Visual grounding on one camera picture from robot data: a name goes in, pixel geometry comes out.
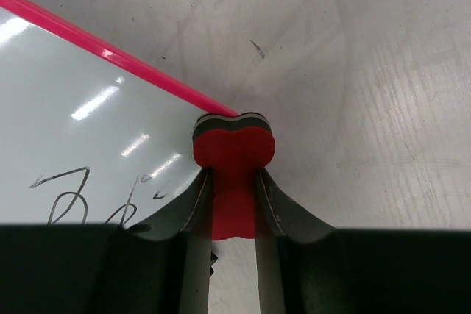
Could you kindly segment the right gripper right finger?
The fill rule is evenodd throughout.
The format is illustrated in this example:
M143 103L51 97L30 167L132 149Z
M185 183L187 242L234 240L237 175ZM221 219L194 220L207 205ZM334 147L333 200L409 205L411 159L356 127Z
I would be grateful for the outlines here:
M304 313L300 254L334 227L286 195L265 169L255 174L254 215L261 312Z

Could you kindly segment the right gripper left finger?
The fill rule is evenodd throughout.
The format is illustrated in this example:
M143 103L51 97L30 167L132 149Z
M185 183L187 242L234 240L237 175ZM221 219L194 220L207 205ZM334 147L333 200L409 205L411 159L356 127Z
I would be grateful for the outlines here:
M213 173L202 169L178 197L127 229L159 250L149 255L159 271L144 292L158 313L206 313L213 226Z

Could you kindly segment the red whiteboard eraser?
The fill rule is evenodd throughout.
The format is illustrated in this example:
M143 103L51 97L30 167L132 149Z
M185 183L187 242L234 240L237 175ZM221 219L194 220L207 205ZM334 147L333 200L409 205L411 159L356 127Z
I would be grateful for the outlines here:
M213 175L214 241L255 237L255 175L275 155L266 118L254 112L201 116L192 135L194 160Z

